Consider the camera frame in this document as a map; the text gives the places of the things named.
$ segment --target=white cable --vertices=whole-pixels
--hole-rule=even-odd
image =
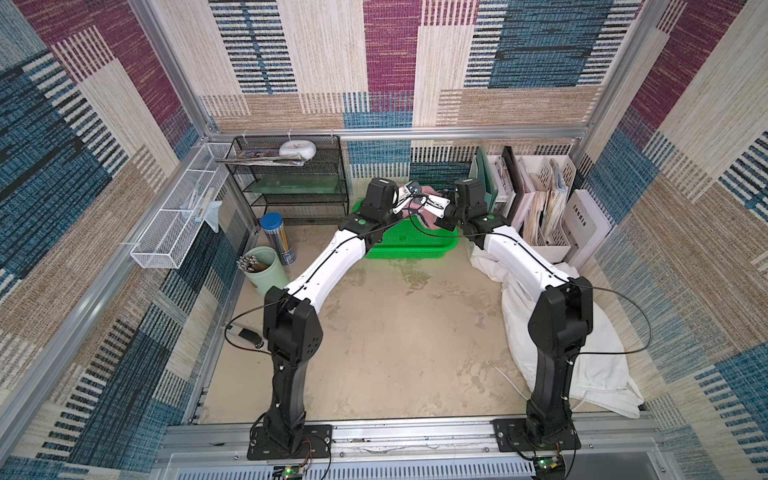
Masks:
[[[571,409],[572,412],[575,412],[581,406],[581,404],[587,400],[588,393],[589,391],[584,391],[584,396],[581,397],[581,401],[578,403],[578,405],[576,405],[574,408]]]
[[[504,378],[506,378],[506,379],[507,379],[507,382],[509,382],[509,385],[512,385],[512,388],[513,388],[513,389],[515,389],[515,391],[516,391],[517,393],[519,393],[519,394],[520,394],[520,396],[523,398],[523,400],[529,400],[529,399],[526,399],[526,398],[525,398],[525,395],[523,395],[523,392],[521,392],[521,391],[520,391],[520,389],[518,388],[518,386],[517,386],[517,385],[515,385],[515,384],[514,384],[514,383],[513,383],[513,382],[512,382],[512,381],[509,379],[509,377],[507,376],[507,374],[506,374],[506,373],[502,372],[502,371],[501,371],[501,369],[499,369],[499,368],[498,368],[496,365],[494,365],[494,364],[493,364],[493,362],[491,362],[490,360],[488,361],[488,363],[490,363],[490,364],[491,364],[491,366],[492,366],[493,368],[495,368],[496,370],[498,370],[498,372],[499,372],[499,373],[501,373],[501,375],[502,375]]]

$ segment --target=patterned wallpaper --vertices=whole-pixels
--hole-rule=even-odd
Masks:
[[[125,0],[0,0],[0,112],[2,403],[197,135]],[[148,471],[243,245],[227,208],[183,269],[134,269],[0,478]]]
[[[0,0],[0,111],[2,402],[197,135],[125,1]]]
[[[767,45],[764,0],[673,0],[578,167],[615,225],[583,273],[646,306],[630,368],[688,478],[768,475]]]
[[[642,0],[151,0],[221,131],[581,124]],[[573,139],[513,143],[566,153]],[[464,147],[344,146],[353,201],[370,175],[465,177]]]
[[[203,226],[180,269],[134,267],[0,479],[148,477],[165,428],[183,419],[248,238],[239,194],[223,190],[219,233]]]

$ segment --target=white box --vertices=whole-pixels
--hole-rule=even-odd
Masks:
[[[525,171],[531,176],[537,190],[547,190],[552,182],[552,167],[549,160],[552,159],[563,175],[563,181],[566,187],[571,189],[576,176],[576,167],[574,167],[571,158],[568,155],[516,155],[525,165]],[[541,232],[538,238],[539,245],[531,245],[539,255],[544,257],[550,263],[560,263],[571,250],[571,243],[568,236],[565,235],[564,228],[557,227],[549,238],[542,239]]]
[[[563,231],[573,245],[565,260],[580,269],[611,232],[611,222],[586,190],[574,190],[565,204]]]

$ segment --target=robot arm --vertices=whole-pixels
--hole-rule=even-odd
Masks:
[[[505,427],[507,441],[514,445],[517,435],[537,449],[554,449],[562,432],[573,431],[568,405],[573,365],[568,359],[592,331],[589,282],[583,277],[568,278],[527,245],[505,218],[490,214],[478,180],[458,181],[447,197],[435,197],[421,194],[418,184],[398,188],[391,180],[374,178],[360,208],[339,225],[312,265],[285,289],[273,287],[265,295],[263,335],[273,358],[273,398],[263,428],[252,439],[248,459],[261,459],[260,449],[298,452],[306,436],[306,365],[323,339],[317,313],[344,273],[402,219],[398,212],[413,199],[429,207],[439,218],[435,223],[439,227],[460,226],[467,238],[498,258],[538,297],[528,324],[538,347],[536,385],[526,406],[525,424],[519,431]]]

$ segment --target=pen holder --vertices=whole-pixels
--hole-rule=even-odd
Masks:
[[[288,284],[288,277],[283,264],[278,259],[277,252],[272,247],[256,247],[248,250],[246,255],[253,255],[261,263],[269,265],[265,270],[256,273],[244,272],[248,280],[264,295],[270,288],[276,286],[283,289]]]

